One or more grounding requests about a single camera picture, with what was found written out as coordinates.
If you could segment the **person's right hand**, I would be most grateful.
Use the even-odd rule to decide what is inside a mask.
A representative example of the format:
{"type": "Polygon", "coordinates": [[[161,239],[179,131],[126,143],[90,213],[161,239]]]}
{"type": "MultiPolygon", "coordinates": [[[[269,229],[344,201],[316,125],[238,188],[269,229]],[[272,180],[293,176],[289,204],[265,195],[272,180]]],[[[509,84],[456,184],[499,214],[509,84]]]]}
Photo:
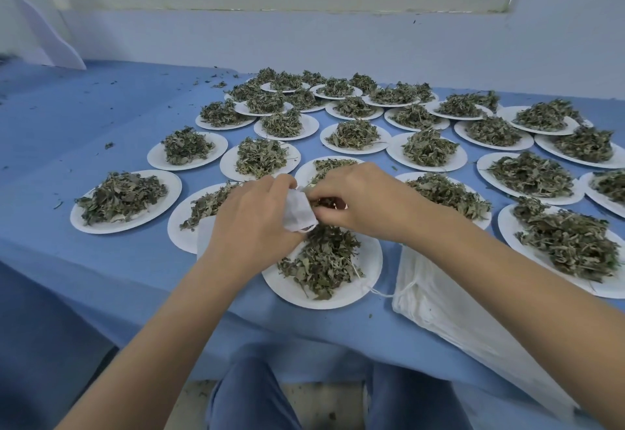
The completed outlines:
{"type": "Polygon", "coordinates": [[[419,225],[440,218],[439,205],[381,170],[374,163],[342,166],[306,190],[308,200],[332,199],[338,209],[356,208],[364,235],[410,244],[419,238],[419,225]]]}

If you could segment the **person's left hand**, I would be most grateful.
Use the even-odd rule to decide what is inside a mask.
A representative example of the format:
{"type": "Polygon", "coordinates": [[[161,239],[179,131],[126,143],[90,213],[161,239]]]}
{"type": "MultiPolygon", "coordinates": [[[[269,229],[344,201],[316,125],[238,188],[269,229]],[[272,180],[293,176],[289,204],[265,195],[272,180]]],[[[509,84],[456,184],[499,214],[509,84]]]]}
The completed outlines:
{"type": "Polygon", "coordinates": [[[261,179],[232,190],[199,263],[211,272],[250,279],[290,255],[305,234],[283,227],[285,199],[263,193],[261,179]]]}

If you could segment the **small white filter pouch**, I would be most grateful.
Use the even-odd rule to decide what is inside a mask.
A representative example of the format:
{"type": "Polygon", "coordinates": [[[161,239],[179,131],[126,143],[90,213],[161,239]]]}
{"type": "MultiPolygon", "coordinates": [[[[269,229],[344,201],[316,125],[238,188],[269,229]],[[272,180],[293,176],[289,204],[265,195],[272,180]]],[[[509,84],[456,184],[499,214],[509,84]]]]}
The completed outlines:
{"type": "Polygon", "coordinates": [[[313,207],[308,201],[306,193],[299,189],[289,189],[285,199],[283,227],[290,232],[306,234],[317,227],[317,220],[313,207]]]}

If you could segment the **person's right forearm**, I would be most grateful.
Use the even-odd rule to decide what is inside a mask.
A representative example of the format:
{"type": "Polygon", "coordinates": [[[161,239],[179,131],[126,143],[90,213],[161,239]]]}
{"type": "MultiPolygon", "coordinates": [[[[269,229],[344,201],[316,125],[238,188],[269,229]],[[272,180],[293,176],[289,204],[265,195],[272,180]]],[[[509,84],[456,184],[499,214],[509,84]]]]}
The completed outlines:
{"type": "Polygon", "coordinates": [[[423,253],[607,430],[625,430],[625,313],[438,208],[400,215],[423,253]]]}

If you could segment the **person's left forearm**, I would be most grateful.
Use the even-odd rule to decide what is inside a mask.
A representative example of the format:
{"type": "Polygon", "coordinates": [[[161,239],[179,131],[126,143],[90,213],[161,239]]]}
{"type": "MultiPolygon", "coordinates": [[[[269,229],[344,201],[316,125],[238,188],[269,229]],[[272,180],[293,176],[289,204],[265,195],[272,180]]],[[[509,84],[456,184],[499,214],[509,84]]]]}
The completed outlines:
{"type": "Polygon", "coordinates": [[[237,293],[288,252],[207,251],[55,430],[163,430],[237,293]]]}

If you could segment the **scattered leaf crumbs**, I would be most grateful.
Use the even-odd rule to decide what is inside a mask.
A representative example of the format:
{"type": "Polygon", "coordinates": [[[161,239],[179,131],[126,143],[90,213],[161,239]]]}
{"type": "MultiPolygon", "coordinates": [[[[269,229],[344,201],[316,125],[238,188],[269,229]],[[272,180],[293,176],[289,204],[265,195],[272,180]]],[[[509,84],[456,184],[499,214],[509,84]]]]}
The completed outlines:
{"type": "Polygon", "coordinates": [[[121,127],[152,110],[180,117],[182,95],[208,102],[249,75],[232,68],[87,61],[69,70],[11,60],[0,64],[0,189],[95,143],[87,157],[121,146],[121,127]]]}

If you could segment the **person's left leg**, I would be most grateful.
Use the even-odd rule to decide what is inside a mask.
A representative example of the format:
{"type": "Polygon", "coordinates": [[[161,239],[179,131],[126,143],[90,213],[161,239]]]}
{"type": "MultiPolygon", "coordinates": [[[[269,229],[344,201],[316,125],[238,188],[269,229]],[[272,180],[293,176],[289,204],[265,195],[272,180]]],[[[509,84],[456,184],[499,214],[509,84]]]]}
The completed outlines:
{"type": "Polygon", "coordinates": [[[207,430],[302,430],[270,365],[258,356],[236,359],[209,397],[207,430]]]}

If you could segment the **person's leg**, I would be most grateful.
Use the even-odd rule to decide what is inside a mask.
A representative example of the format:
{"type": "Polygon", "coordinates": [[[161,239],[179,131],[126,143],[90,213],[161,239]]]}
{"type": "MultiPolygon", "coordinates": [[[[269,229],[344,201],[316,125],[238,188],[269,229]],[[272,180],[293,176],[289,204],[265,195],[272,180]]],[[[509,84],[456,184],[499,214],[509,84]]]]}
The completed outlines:
{"type": "Polygon", "coordinates": [[[207,430],[302,430],[270,365],[258,356],[236,359],[209,397],[207,430]]]}
{"type": "Polygon", "coordinates": [[[375,362],[366,391],[366,430],[473,430],[449,381],[375,362]]]}

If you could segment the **blue table cloth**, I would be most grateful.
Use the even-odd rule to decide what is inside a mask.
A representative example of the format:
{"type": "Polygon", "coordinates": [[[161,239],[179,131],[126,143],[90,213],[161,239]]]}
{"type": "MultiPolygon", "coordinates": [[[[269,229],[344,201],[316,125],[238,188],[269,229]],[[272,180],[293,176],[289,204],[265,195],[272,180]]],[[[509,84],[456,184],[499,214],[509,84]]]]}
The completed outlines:
{"type": "MultiPolygon", "coordinates": [[[[90,235],[71,225],[74,199],[111,171],[150,168],[147,154],[194,124],[223,97],[215,88],[248,76],[231,69],[89,63],[85,71],[0,67],[0,261],[50,290],[98,332],[126,345],[165,301],[196,255],[169,239],[174,207],[137,228],[90,235]]],[[[370,361],[463,385],[475,415],[494,430],[569,426],[462,350],[368,293],[348,306],[312,310],[255,278],[218,325],[192,373],[218,379],[234,356],[259,354],[286,382],[360,380],[370,361]]]]}

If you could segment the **person's right leg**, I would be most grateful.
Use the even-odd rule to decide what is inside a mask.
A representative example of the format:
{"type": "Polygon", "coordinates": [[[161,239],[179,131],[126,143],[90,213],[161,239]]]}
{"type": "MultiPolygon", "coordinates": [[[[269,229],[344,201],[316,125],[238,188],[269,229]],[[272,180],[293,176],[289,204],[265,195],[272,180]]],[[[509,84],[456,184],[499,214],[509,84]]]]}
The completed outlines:
{"type": "Polygon", "coordinates": [[[366,430],[473,430],[449,381],[375,362],[366,391],[366,430]]]}

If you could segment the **white curved card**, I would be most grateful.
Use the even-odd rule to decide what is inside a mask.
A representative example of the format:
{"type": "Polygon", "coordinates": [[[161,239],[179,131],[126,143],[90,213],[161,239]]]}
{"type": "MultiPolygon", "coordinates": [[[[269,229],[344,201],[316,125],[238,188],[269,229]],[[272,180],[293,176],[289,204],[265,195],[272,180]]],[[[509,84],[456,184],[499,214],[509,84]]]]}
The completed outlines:
{"type": "Polygon", "coordinates": [[[28,0],[13,2],[38,44],[34,49],[22,54],[21,57],[26,63],[69,70],[87,70],[77,50],[49,24],[38,8],[28,0]]]}

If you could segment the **thin white drawstring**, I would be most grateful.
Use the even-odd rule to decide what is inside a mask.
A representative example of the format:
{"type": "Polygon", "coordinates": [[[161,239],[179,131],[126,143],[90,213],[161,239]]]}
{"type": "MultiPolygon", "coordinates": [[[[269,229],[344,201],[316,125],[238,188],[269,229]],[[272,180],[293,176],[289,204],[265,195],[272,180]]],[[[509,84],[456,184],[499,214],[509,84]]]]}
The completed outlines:
{"type": "Polygon", "coordinates": [[[375,240],[375,242],[367,243],[355,250],[354,254],[351,256],[351,265],[354,267],[354,271],[356,273],[356,276],[358,277],[359,286],[363,290],[366,290],[364,294],[370,292],[384,299],[395,298],[395,293],[383,293],[374,287],[377,284],[384,269],[384,254],[380,241],[375,240]],[[365,259],[368,259],[369,256],[372,255],[373,265],[364,267],[364,269],[372,269],[372,278],[367,276],[364,273],[364,269],[360,267],[362,265],[361,263],[363,262],[359,258],[361,252],[364,252],[365,259]]]}

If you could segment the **stack of white drawstring bags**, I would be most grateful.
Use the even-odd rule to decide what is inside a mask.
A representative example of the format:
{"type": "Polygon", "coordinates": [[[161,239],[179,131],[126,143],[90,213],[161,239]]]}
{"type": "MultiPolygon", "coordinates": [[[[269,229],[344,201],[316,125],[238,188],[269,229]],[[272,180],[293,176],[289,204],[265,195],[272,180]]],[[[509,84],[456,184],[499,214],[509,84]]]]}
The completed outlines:
{"type": "Polygon", "coordinates": [[[433,332],[519,387],[560,420],[579,406],[510,332],[422,254],[402,246],[393,311],[433,332]]]}

